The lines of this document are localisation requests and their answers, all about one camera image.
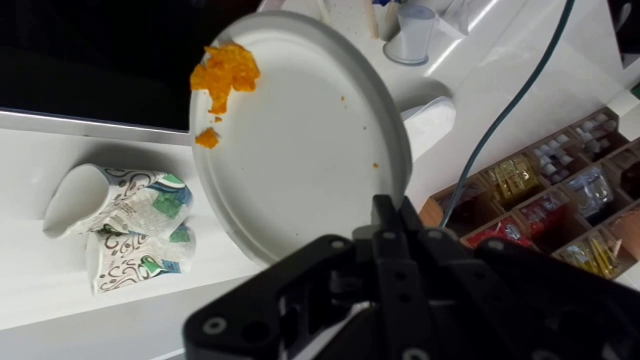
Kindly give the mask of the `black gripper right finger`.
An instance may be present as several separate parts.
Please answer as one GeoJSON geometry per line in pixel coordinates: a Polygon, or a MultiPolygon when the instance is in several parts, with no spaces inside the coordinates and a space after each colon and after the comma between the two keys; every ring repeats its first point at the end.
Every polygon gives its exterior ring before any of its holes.
{"type": "Polygon", "coordinates": [[[399,214],[407,235],[408,251],[413,258],[419,258],[425,251],[425,234],[429,231],[429,228],[422,223],[417,208],[408,198],[403,198],[399,214]]]}

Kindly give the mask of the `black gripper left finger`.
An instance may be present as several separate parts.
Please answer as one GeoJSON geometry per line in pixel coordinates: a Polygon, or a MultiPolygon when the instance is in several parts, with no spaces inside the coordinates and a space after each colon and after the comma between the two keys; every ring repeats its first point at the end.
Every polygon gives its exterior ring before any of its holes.
{"type": "Polygon", "coordinates": [[[395,266],[411,259],[407,234],[401,221],[401,211],[387,193],[374,196],[374,258],[395,266]]]}

